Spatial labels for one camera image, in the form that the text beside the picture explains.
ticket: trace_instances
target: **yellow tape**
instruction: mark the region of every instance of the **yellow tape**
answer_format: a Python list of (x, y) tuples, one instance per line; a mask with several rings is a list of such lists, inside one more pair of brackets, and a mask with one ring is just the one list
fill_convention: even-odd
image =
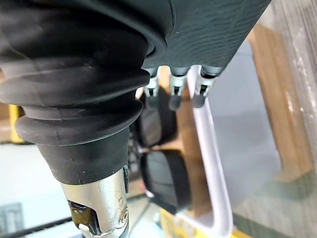
[[(165, 238), (208, 238), (205, 234), (174, 217), (167, 211), (160, 210), (160, 219)], [(250, 236), (235, 230), (231, 238), (251, 238)]]
[(18, 120), (20, 117), (19, 108), (16, 105), (9, 105), (9, 114), (10, 114), (11, 142), (23, 143), (24, 140), (18, 136), (14, 127), (16, 120)]

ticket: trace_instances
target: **wooden board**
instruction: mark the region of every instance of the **wooden board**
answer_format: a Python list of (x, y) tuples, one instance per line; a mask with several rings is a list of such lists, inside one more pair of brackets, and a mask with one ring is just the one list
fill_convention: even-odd
[(294, 181), (313, 170), (314, 163), (283, 39), (257, 25), (248, 40), (282, 160), (282, 172), (277, 179)]
[[(166, 66), (161, 69), (159, 84), (167, 92), (170, 91), (169, 72)], [(192, 108), (189, 92), (186, 88), (181, 107), (176, 113), (177, 137), (173, 141), (153, 149), (179, 150), (182, 153), (191, 189), (192, 208), (190, 214), (196, 217), (210, 211), (211, 202)]]

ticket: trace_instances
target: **white plastic handle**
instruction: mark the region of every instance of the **white plastic handle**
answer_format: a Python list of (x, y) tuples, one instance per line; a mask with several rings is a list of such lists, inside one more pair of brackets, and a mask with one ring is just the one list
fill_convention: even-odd
[[(194, 95), (195, 83), (199, 73), (199, 66), (194, 65), (187, 74), (188, 89), (191, 96)], [(212, 215), (194, 219), (181, 213), (177, 217), (184, 219), (211, 238), (228, 238), (233, 230), (232, 210), (208, 99), (206, 99), (203, 107), (193, 108), (193, 113), (211, 198)]]

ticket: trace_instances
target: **metal bolt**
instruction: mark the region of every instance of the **metal bolt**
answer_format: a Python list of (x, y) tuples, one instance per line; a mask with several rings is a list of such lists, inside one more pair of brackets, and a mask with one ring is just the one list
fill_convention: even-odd
[(128, 217), (129, 217), (129, 211), (128, 211), (128, 209), (126, 209), (124, 211), (123, 215), (121, 216), (121, 223), (125, 224), (126, 221), (128, 220)]

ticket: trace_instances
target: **metal shaft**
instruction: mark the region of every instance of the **metal shaft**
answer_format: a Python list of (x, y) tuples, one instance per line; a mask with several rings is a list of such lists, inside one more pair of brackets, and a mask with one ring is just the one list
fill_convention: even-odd
[(84, 185), (61, 183), (72, 219), (86, 238), (121, 237), (129, 223), (125, 173)]

